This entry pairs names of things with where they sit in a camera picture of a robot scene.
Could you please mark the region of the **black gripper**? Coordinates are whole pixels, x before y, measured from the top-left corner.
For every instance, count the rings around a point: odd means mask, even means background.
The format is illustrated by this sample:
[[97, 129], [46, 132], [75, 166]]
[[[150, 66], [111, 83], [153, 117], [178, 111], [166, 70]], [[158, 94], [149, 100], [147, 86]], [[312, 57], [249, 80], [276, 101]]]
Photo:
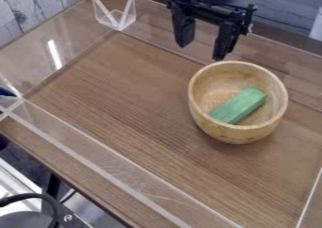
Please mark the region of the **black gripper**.
[[237, 0], [170, 0], [167, 7], [173, 14], [173, 28], [177, 44], [185, 48], [196, 38], [196, 20], [201, 19], [220, 26], [213, 58], [221, 61], [233, 52], [241, 35], [241, 26], [252, 24], [254, 3]]

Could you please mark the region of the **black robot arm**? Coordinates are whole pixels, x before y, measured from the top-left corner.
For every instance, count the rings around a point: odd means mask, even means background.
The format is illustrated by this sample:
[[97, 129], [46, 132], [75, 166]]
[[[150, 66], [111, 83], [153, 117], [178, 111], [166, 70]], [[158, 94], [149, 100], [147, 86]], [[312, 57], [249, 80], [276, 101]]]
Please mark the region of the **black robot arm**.
[[197, 20], [220, 27], [214, 43], [213, 59], [222, 61], [234, 50], [241, 35], [249, 35], [253, 28], [253, 14], [257, 6], [230, 4], [230, 0], [169, 0], [173, 29], [177, 44], [185, 48], [196, 39]]

